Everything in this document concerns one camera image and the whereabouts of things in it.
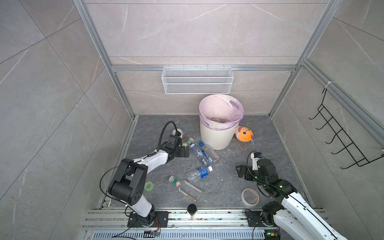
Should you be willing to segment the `blue label bottle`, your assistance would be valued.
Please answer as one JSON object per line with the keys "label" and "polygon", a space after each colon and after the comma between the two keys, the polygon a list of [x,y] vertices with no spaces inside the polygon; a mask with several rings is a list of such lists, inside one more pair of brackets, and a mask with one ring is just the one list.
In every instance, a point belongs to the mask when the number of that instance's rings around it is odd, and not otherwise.
{"label": "blue label bottle", "polygon": [[213,171],[212,166],[200,167],[193,171],[187,173],[187,181],[190,183],[198,182],[202,179],[208,177],[208,175]]}

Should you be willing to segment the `clear bottle red green cap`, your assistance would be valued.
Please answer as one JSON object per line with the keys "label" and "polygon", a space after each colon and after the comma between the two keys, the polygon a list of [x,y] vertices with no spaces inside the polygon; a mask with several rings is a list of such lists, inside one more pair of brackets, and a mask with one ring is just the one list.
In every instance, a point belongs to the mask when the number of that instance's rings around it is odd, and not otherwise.
{"label": "clear bottle red green cap", "polygon": [[200,197],[202,190],[192,185],[186,180],[179,180],[175,176],[170,176],[169,182],[175,186],[180,193],[189,198],[190,200],[196,202]]}

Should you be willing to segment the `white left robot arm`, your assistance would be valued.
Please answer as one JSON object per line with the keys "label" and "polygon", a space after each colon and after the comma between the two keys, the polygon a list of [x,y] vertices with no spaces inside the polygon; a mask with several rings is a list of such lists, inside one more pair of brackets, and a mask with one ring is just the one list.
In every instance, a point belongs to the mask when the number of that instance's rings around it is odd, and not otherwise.
{"label": "white left robot arm", "polygon": [[155,207],[144,197],[147,174],[165,165],[174,158],[189,157],[190,148],[186,144],[172,146],[163,143],[159,150],[139,158],[123,159],[108,186],[110,198],[125,203],[141,218],[154,217]]}

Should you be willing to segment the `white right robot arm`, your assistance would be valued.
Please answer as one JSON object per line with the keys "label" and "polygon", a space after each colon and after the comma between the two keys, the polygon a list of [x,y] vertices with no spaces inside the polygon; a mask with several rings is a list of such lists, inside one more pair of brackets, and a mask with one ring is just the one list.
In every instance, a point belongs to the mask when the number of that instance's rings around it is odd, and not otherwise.
{"label": "white right robot arm", "polygon": [[266,227],[279,227],[295,240],[345,240],[331,227],[288,181],[280,179],[269,159],[252,155],[252,166],[239,165],[239,178],[255,182],[273,199],[265,204],[259,219]]}

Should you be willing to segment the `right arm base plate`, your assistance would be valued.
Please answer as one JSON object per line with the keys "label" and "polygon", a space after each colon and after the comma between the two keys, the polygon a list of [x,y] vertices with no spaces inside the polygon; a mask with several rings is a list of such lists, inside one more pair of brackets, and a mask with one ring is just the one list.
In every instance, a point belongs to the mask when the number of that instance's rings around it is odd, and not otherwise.
{"label": "right arm base plate", "polygon": [[249,227],[277,227],[273,215],[265,211],[244,210]]}

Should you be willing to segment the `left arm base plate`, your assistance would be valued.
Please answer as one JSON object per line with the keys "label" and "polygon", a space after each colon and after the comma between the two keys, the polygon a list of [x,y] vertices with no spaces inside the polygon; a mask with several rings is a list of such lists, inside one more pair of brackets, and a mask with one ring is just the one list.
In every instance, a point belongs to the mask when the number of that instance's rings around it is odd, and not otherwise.
{"label": "left arm base plate", "polygon": [[150,212],[147,217],[141,217],[137,213],[131,213],[128,220],[127,227],[133,228],[165,228],[168,225],[169,212],[155,211]]}

